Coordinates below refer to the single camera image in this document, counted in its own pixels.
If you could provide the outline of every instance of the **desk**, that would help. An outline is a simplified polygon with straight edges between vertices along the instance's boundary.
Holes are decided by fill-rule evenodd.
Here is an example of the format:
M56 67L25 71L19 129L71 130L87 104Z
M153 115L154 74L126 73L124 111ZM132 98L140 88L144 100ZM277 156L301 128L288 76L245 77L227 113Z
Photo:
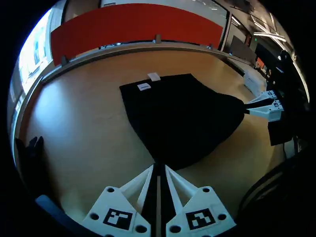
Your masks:
M106 186L120 187L153 163L128 122L119 90L121 85L147 79L151 72L192 73L217 92L244 102L254 98L243 78L221 60L184 51L114 56L47 83L21 138L43 136L56 194L74 220L82 221ZM210 155L178 173L198 187L212 186L235 216L245 192L280 160L282 147L270 146L267 120L245 115Z

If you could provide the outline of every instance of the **red panel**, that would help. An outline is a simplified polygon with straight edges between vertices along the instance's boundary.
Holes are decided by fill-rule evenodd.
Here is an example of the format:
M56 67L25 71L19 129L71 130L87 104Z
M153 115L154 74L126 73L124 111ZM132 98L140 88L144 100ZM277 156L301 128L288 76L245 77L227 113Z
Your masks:
M60 64L63 55L73 58L103 45L153 40L156 34L161 34L162 40L218 47L222 27L197 14L156 4L121 4L99 8L75 17L52 31L54 64Z

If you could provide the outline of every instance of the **white tag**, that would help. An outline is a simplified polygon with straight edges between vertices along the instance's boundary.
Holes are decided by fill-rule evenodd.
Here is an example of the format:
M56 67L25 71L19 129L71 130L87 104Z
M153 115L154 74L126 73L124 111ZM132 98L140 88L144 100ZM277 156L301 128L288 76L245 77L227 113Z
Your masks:
M150 89L151 86L148 84L148 83L143 83L143 84L139 84L137 85L139 90L142 91L142 90L146 90L146 89Z
M148 76L151 79L151 81L160 81L160 77L156 72L148 73Z

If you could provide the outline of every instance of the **black fabric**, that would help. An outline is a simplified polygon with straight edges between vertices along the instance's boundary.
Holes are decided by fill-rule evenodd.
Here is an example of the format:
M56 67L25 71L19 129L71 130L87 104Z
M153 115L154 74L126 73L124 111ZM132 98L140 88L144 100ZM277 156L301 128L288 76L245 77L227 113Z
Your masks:
M151 88L140 91L137 85ZM191 74L120 86L130 124L153 159L173 170L212 152L244 118L244 103L204 86Z

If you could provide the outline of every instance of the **wall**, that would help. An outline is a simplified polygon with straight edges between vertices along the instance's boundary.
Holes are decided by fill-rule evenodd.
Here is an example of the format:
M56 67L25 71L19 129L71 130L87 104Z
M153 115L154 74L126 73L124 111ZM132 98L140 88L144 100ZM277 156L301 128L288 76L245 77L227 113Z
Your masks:
M233 40L233 37L236 36L238 39L240 39L242 42L245 42L246 36L244 33L242 33L234 24L230 24L225 49L229 49L231 42Z
M114 2L116 5L127 3L150 3L179 8L202 16L223 27L221 39L225 31L227 11L210 0L205 0L205 5L200 1L192 0L101 0L101 6Z
M99 0L69 0L64 22L97 8L99 8Z
M162 40L213 45L217 48L223 28L204 17L157 4L119 4L95 9L51 33L55 65L96 47L117 42Z

